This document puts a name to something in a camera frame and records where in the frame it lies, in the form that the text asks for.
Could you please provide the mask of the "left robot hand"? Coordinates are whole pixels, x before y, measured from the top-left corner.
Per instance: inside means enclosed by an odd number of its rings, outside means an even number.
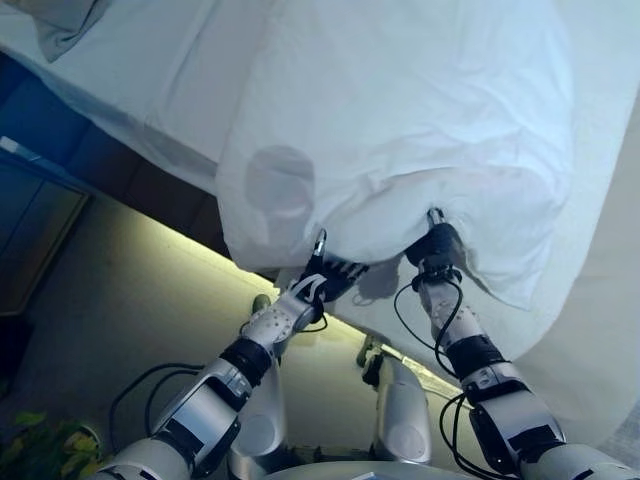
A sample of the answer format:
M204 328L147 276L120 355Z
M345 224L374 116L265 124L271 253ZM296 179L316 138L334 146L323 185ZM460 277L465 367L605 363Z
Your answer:
M305 269L293 287L294 296L307 303L330 303L345 294L370 269L363 263L325 258L327 232L321 228Z

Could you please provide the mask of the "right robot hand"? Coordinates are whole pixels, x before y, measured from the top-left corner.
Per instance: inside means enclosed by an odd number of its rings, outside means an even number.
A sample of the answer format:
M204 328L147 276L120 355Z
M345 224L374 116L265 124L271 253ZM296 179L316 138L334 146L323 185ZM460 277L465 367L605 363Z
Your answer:
M443 210L430 208L427 224L427 233L405 249L408 261L418 267L422 261L435 257L442 264L454 264L462 254L462 242L456 229L446 220Z

